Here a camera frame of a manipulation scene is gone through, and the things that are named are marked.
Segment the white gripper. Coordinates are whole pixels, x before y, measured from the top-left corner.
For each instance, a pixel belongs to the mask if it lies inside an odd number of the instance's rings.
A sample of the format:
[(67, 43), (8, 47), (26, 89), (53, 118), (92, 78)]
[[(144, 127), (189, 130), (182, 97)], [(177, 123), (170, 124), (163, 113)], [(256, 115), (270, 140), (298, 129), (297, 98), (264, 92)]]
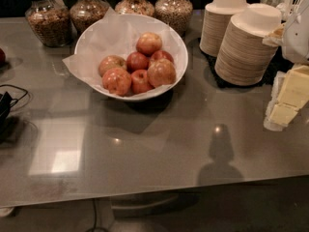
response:
[(309, 0), (300, 0), (285, 24), (264, 37), (263, 44), (280, 46), (283, 58), (295, 63), (274, 77), (264, 120), (266, 129), (282, 131), (309, 102)]

